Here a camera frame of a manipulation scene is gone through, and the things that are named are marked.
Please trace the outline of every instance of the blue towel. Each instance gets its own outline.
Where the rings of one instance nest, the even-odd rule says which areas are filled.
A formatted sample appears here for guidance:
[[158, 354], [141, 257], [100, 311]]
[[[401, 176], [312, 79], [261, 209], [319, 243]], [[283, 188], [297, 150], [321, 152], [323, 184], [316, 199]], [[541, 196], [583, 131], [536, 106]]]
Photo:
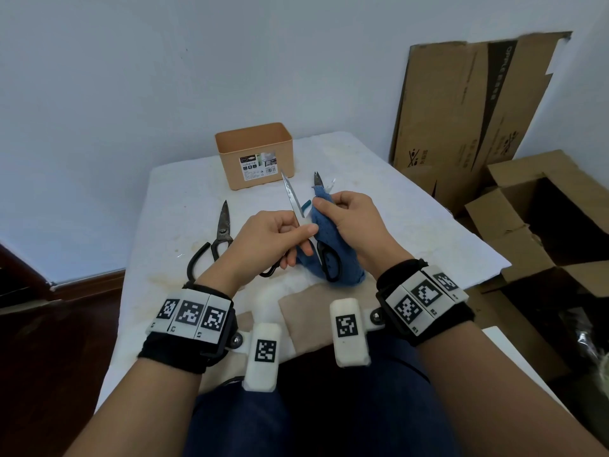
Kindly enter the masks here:
[[[330, 202], [332, 201], [332, 198], [326, 193], [323, 186], [314, 186], [314, 189], [316, 197], [321, 197], [322, 199], [329, 200]], [[361, 281], [363, 281], [365, 278], [365, 273], [357, 261], [355, 250], [347, 245], [343, 238], [340, 237], [336, 225], [331, 221], [330, 218], [322, 215], [315, 207], [311, 207], [311, 219], [319, 226], [319, 231], [317, 231], [317, 234], [315, 234], [315, 238], [319, 242], [323, 242], [324, 244], [331, 246], [339, 255], [340, 263], [342, 265], [342, 273], [340, 274], [340, 279], [335, 284], [342, 286], [354, 286], [361, 283]], [[305, 268], [316, 276], [325, 279], [326, 275], [324, 274], [324, 271], [322, 271], [322, 265], [319, 263], [316, 255], [306, 256], [300, 247], [297, 250], [297, 261], [302, 263]], [[332, 255], [326, 256], [328, 273], [330, 276], [335, 276], [337, 274], [336, 262]]]

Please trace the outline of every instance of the white wall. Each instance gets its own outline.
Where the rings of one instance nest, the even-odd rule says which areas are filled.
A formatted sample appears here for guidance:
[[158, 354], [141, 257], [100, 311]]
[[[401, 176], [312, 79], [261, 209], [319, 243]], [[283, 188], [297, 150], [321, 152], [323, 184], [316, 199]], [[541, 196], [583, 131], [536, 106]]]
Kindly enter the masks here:
[[609, 189], [609, 6], [555, 78], [516, 157], [562, 149]]
[[154, 166], [282, 121], [386, 159], [408, 47], [589, 30], [605, 0], [0, 0], [0, 242], [50, 281], [126, 265]]

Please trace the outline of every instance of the white table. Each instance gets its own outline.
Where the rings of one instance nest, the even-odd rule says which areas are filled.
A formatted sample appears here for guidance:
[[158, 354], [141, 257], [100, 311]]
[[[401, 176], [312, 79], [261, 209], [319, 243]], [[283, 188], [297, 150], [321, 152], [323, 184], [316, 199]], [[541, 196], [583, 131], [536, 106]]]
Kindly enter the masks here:
[[[291, 183], [302, 203], [313, 195], [313, 172], [336, 178], [333, 192], [365, 192], [387, 228], [413, 255], [443, 268], [462, 288], [496, 276], [509, 266], [501, 255], [471, 234], [427, 193], [381, 160], [350, 133], [336, 132], [293, 143], [296, 173]], [[99, 407], [131, 367], [146, 338], [146, 327], [166, 294], [187, 280], [193, 253], [216, 237], [218, 216], [228, 200], [231, 235], [260, 210], [290, 209], [283, 182], [231, 191], [218, 156], [153, 169], [142, 208], [121, 299], [118, 338], [103, 381]], [[213, 259], [199, 260], [195, 274]], [[234, 298], [237, 314], [252, 311], [256, 322], [283, 325], [281, 361], [295, 355], [278, 300], [321, 282], [301, 266], [270, 279], [256, 277]]]

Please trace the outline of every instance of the black wrist strap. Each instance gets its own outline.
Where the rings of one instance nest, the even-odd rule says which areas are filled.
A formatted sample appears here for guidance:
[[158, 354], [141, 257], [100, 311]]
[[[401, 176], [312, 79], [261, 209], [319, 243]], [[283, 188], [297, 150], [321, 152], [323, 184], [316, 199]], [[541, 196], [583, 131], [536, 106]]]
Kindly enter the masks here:
[[[231, 300], [226, 294], [204, 285], [187, 282], [183, 288]], [[226, 356], [228, 351], [224, 349], [224, 346], [238, 329], [237, 318], [231, 301], [231, 308], [226, 314], [225, 329], [217, 345], [177, 337], [168, 333], [151, 332], [146, 338], [138, 357], [161, 362], [193, 374], [203, 374], [208, 367], [217, 364]]]
[[377, 299], [383, 309], [387, 330], [395, 336], [406, 339], [410, 345], [417, 346], [439, 333], [460, 323], [474, 320], [474, 312], [466, 303], [457, 303], [438, 317], [426, 330], [415, 335], [385, 301], [389, 295], [404, 281], [427, 266], [424, 260], [406, 260], [386, 270], [377, 281]]

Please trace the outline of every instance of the forearm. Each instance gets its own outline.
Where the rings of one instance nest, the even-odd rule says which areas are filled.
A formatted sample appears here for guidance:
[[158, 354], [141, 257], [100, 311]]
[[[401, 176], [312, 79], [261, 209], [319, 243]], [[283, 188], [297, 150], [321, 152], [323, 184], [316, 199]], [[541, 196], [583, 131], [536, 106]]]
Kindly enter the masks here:
[[66, 457], [178, 456], [201, 375], [138, 359]]
[[473, 322], [440, 333], [418, 351], [465, 454], [609, 455]]

